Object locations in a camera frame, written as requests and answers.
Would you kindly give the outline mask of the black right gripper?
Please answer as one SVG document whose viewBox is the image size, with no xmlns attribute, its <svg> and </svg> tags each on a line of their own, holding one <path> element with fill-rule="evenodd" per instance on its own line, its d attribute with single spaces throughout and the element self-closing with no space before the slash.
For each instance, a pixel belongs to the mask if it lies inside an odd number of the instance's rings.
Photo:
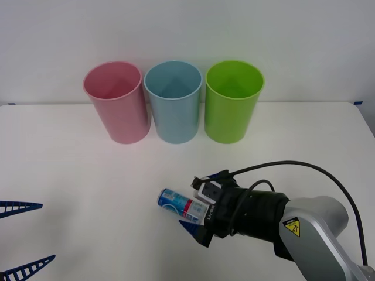
<svg viewBox="0 0 375 281">
<path fill-rule="evenodd" d="M 220 238 L 233 235 L 234 223 L 231 219 L 240 198 L 240 187 L 228 174 L 216 173 L 208 179 L 217 180 L 205 184 L 204 195 L 214 201 L 204 218 L 204 225 L 179 220 L 179 223 L 200 245 L 208 248 L 213 234 Z"/>
</svg>

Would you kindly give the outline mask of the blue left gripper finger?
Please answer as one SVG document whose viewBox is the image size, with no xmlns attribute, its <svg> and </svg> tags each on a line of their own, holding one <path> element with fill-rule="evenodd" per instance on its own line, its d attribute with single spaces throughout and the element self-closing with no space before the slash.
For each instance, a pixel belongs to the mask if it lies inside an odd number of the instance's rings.
<svg viewBox="0 0 375 281">
<path fill-rule="evenodd" d="M 31 202 L 21 202 L 21 201 L 1 201 L 0 202 L 0 219 L 5 217 L 10 217 L 12 215 L 25 213 L 27 211 L 33 211 L 41 209 L 43 204 L 41 203 L 31 203 Z"/>
<path fill-rule="evenodd" d="M 1 280 L 28 280 L 38 273 L 46 265 L 55 259 L 56 255 L 51 255 L 43 259 L 36 260 L 12 269 L 1 272 Z"/>
</svg>

